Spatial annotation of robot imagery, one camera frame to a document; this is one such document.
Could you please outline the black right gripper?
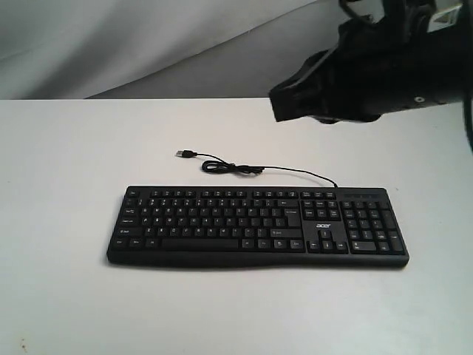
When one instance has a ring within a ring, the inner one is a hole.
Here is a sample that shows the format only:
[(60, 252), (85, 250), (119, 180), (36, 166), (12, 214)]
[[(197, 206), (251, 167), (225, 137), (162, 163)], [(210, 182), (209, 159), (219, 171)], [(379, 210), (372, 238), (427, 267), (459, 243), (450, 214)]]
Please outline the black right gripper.
[(337, 56), (338, 50), (312, 55), (270, 90), (276, 121), (373, 122), (387, 113), (472, 99), (470, 14), (387, 53)]

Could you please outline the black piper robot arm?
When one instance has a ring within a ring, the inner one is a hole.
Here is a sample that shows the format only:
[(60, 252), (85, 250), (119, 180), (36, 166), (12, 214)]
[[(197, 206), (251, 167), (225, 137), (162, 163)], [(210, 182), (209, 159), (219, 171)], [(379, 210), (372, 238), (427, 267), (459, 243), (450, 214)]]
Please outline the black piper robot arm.
[(409, 109), (472, 97), (472, 3), (454, 24), (430, 30), (434, 1), (384, 1), (379, 21), (340, 8), (348, 20), (338, 42), (309, 57), (269, 93), (278, 122), (314, 117), (324, 123), (369, 123)]

